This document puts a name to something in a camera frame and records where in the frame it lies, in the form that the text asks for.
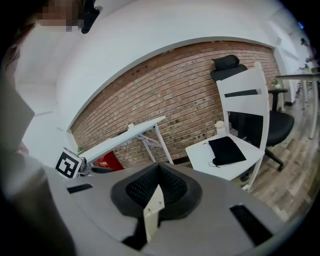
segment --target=black office chair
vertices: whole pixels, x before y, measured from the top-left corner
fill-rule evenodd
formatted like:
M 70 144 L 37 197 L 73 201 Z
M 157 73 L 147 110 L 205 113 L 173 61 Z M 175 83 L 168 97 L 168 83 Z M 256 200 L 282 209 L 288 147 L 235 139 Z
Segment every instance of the black office chair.
M 214 81 L 219 81 L 226 79 L 228 77 L 234 76 L 240 72 L 246 71 L 247 67 L 243 64 L 239 64 L 240 61 L 235 55 L 228 55 L 221 58 L 213 59 L 215 64 L 215 70 L 211 71 L 210 75 Z M 275 146 L 283 142 L 289 135 L 290 131 L 294 126 L 295 119 L 293 116 L 277 112 L 278 96 L 279 93 L 288 92 L 287 89 L 274 89 L 268 91 L 273 95 L 272 100 L 272 110 L 270 111 L 269 120 L 269 132 L 266 142 L 267 147 Z M 256 95 L 258 92 L 256 90 L 241 91 L 237 95 Z M 238 136 L 240 138 L 246 137 L 247 141 L 250 141 L 253 145 L 260 145 L 260 140 L 262 136 L 262 125 L 263 117 L 259 115 L 231 112 L 229 116 L 229 121 L 231 126 L 238 131 Z M 275 154 L 265 149 L 265 155 L 276 161 L 280 166 L 278 171 L 282 171 L 284 168 L 284 162 L 282 162 Z

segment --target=laminate floor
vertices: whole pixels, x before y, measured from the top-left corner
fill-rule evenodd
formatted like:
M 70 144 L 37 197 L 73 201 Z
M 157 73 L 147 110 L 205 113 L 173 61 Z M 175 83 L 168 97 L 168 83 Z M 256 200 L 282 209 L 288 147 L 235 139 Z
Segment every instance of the laminate floor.
M 312 122 L 312 91 L 302 109 L 301 95 L 284 112 L 294 117 L 294 127 L 282 143 L 269 149 L 285 167 L 277 171 L 278 164 L 264 156 L 259 174 L 249 193 L 267 204 L 283 220 L 289 221 L 305 213 L 320 187 L 320 116 L 313 139 L 309 139 Z

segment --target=white chair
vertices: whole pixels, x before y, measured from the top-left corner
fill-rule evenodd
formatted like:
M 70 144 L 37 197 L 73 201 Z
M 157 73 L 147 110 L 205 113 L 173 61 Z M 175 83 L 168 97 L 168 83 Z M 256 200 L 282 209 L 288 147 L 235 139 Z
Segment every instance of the white chair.
M 230 76 L 224 80 L 219 80 L 216 84 L 220 93 L 226 134 L 236 143 L 246 160 L 220 165 L 219 168 L 212 166 L 212 164 L 209 165 L 209 163 L 215 158 L 215 155 L 211 147 L 204 143 L 220 138 L 219 135 L 188 146 L 185 150 L 191 161 L 193 169 L 229 181 L 238 177 L 251 166 L 256 164 L 249 183 L 243 187 L 244 190 L 248 190 L 258 174 L 265 154 L 269 131 L 269 95 L 261 63 L 256 62 L 254 64 L 254 68 Z M 242 89 L 241 92 L 256 90 L 257 94 L 244 96 L 229 95 L 226 97 L 226 94 L 239 93 L 239 88 Z M 263 116 L 263 128 L 259 148 L 230 134 L 228 111 Z

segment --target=black bag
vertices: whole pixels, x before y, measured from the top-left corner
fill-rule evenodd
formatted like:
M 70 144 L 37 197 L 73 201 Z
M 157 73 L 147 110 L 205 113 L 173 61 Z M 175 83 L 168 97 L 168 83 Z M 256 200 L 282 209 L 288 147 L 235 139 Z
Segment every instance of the black bag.
M 208 143 L 215 155 L 212 163 L 216 166 L 247 160 L 237 144 L 228 136 L 209 140 Z

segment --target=white table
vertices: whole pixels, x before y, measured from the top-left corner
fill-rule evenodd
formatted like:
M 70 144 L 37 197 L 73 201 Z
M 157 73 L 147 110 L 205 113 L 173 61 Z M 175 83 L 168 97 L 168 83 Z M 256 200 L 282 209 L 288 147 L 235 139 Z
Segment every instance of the white table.
M 318 84 L 317 81 L 320 81 L 320 73 L 293 73 L 293 74 L 287 74 L 287 75 L 280 75 L 276 77 L 277 80 L 281 82 L 282 80 L 302 80 L 304 83 L 307 81 L 312 81 L 312 90 L 313 90 L 313 118 L 312 118 L 312 125 L 310 129 L 309 138 L 312 139 L 315 135 L 316 125 L 317 125 L 317 117 L 318 117 Z M 306 85 L 304 84 L 302 86 L 302 93 L 306 95 L 306 92 L 304 91 L 306 89 Z
M 101 158 L 105 154 L 113 151 L 123 143 L 130 141 L 134 138 L 138 138 L 142 140 L 147 152 L 149 153 L 151 159 L 153 162 L 156 162 L 154 156 L 152 155 L 149 146 L 153 147 L 159 147 L 163 148 L 164 153 L 166 157 L 168 158 L 168 161 L 170 164 L 173 164 L 172 158 L 169 154 L 169 151 L 167 149 L 167 146 L 164 142 L 164 139 L 161 136 L 161 133 L 159 131 L 158 123 L 165 119 L 165 116 L 158 117 L 156 119 L 152 119 L 143 123 L 139 123 L 131 128 L 129 128 L 126 132 L 120 134 L 119 136 L 109 138 L 105 140 L 104 142 L 94 146 L 93 148 L 90 148 L 88 151 L 80 154 L 80 157 L 86 158 L 87 163 L 91 163 L 94 160 L 97 160 L 98 158 Z M 157 142 L 156 140 L 152 138 L 148 138 L 144 136 L 142 133 L 154 128 L 155 133 L 160 141 Z

